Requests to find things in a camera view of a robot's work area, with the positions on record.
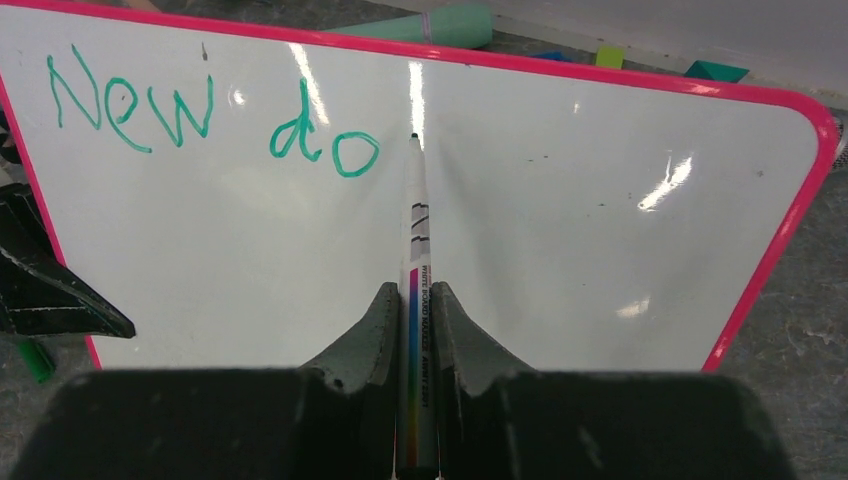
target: white wall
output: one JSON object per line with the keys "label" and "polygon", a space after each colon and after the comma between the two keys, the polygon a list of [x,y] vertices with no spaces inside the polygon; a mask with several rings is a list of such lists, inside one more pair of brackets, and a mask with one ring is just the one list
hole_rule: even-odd
{"label": "white wall", "polygon": [[[476,0],[495,28],[594,50],[631,47],[627,58],[685,70],[694,60],[751,69],[748,83],[812,93],[848,107],[846,0]],[[423,11],[450,0],[377,0]]]}

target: white board surface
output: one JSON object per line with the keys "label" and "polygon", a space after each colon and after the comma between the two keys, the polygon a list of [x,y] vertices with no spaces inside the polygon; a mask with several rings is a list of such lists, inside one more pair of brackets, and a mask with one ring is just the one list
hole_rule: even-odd
{"label": "white board surface", "polygon": [[[495,339],[544,369],[700,369],[832,160],[826,110],[789,92],[38,6],[113,17],[0,5],[0,77],[55,240],[136,325],[132,340],[95,339],[105,368],[321,351],[399,278],[416,131],[433,278]],[[55,76],[54,96],[48,58],[93,122]],[[276,158],[301,81],[315,131]],[[169,136],[175,90],[197,130],[211,110],[205,138],[183,113],[181,146]],[[359,176],[339,173],[334,142],[342,172],[376,149],[348,132],[379,144]]]}

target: green marker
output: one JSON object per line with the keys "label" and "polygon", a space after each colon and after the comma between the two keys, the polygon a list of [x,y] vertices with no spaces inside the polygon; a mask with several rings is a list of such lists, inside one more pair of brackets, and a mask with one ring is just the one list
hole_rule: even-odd
{"label": "green marker", "polygon": [[485,5],[449,5],[421,15],[327,31],[401,42],[478,48],[492,41],[492,12]]}
{"label": "green marker", "polygon": [[53,372],[56,371],[56,365],[40,343],[28,338],[18,344],[18,351],[21,352],[21,356],[36,382],[44,383],[50,380]]}

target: green sticky note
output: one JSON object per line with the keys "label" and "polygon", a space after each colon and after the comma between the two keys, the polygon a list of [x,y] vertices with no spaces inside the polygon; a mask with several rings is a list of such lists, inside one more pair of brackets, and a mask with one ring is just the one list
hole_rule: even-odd
{"label": "green sticky note", "polygon": [[721,63],[705,62],[698,60],[693,63],[689,70],[683,74],[684,77],[702,78],[704,80],[716,80],[719,82],[736,83],[747,75],[747,68],[733,67]]}
{"label": "green sticky note", "polygon": [[602,45],[595,55],[595,65],[599,67],[621,69],[624,65],[624,50],[621,48]]}

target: pink whiteboard frame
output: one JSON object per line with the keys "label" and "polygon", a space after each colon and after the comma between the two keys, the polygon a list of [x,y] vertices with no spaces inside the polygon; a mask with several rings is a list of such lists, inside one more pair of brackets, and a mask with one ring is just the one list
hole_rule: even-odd
{"label": "pink whiteboard frame", "polygon": [[[652,90],[699,95],[703,97],[776,105],[799,112],[810,121],[818,137],[816,160],[813,163],[807,178],[804,180],[804,183],[801,185],[801,189],[792,201],[789,210],[783,217],[783,221],[772,238],[771,243],[769,243],[763,257],[760,259],[757,269],[748,281],[748,285],[742,291],[739,302],[733,309],[733,312],[719,335],[709,357],[707,357],[704,362],[703,370],[705,371],[713,371],[718,368],[721,363],[721,359],[726,353],[727,348],[730,346],[733,337],[736,336],[736,333],[742,326],[742,322],[745,320],[745,317],[748,315],[748,312],[757,300],[760,290],[765,285],[772,269],[774,269],[777,260],[789,244],[789,239],[792,238],[792,234],[798,227],[801,217],[803,217],[804,212],[806,212],[807,208],[812,203],[816,192],[818,192],[819,187],[821,187],[822,182],[830,171],[830,167],[834,161],[836,145],[839,141],[833,117],[824,106],[800,93],[786,90],[718,83],[706,80],[634,71],[613,70],[588,65],[553,62],[550,60],[494,54],[474,50],[400,43],[371,38],[351,37],[333,33],[142,12],[122,8],[101,7],[74,2],[57,2],[51,0],[0,0],[0,5],[49,10],[74,15],[120,20],[124,22],[176,27],[187,30],[225,33],[243,37],[281,40],[310,45],[345,48],[349,50],[386,53],[405,57],[426,58],[443,62],[494,67],[635,88],[648,88]],[[54,230],[53,223],[50,220],[50,212],[47,210],[47,205],[41,194],[41,188],[38,185],[38,179],[36,178],[35,171],[32,168],[29,153],[27,152],[23,138],[20,136],[18,123],[11,109],[11,104],[6,93],[5,86],[3,85],[2,72],[0,72],[0,101],[2,101],[6,107],[7,118],[12,128],[12,132],[15,135],[15,141],[18,144],[27,176],[32,184],[32,190],[38,203],[38,208],[44,217],[47,234],[50,237],[50,242],[53,245],[54,252],[56,253],[56,258],[61,264],[65,265],[65,257],[62,254],[59,239],[56,237],[56,231]],[[86,343],[88,345],[89,352],[91,353],[94,365],[97,368],[101,368],[100,359],[98,358],[97,351],[94,348],[94,342],[91,340],[91,337],[86,337]]]}

